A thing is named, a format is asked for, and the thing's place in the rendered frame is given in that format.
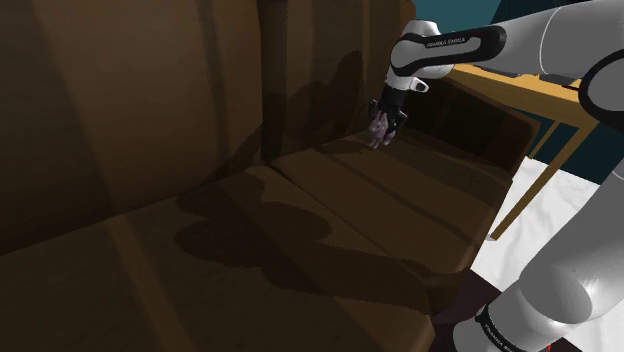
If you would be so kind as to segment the small pink rabbit figure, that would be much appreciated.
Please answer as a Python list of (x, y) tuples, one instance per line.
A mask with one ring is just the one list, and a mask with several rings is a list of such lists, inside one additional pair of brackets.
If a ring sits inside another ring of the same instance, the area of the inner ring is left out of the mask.
[(367, 131), (371, 138), (369, 146), (372, 149), (377, 149), (380, 145), (387, 146), (396, 135), (396, 119), (379, 109), (374, 109)]

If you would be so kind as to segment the light wooden table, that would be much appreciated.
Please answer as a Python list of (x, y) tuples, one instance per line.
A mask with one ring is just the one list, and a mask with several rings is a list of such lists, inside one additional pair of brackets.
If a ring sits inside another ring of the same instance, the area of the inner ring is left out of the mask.
[(553, 125), (537, 143), (529, 156), (530, 158), (535, 156), (536, 152), (540, 150), (561, 123), (577, 129), (552, 162), (537, 177), (498, 226), (491, 231), (489, 238), (496, 241), (586, 140), (598, 125), (598, 121), (581, 107), (575, 89), (544, 82), (537, 76), (521, 75), (510, 78), (484, 71), (476, 66), (458, 64), (447, 77), (506, 106), (551, 119)]

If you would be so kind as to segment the dark robot stand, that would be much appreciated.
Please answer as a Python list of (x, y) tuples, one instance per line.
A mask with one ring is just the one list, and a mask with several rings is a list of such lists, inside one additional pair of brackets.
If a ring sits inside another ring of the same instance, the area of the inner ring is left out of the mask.
[(453, 328), (463, 320), (473, 317), (486, 303), (501, 291), (477, 273), (469, 270), (458, 288), (451, 304), (432, 318), (435, 338), (429, 352), (457, 352), (453, 344)]

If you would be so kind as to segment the brown sofa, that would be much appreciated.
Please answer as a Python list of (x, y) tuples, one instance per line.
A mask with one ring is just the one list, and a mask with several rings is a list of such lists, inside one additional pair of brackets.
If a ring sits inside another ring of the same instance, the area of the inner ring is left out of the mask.
[(0, 352), (428, 352), (539, 125), (368, 105), (410, 0), (0, 0)]

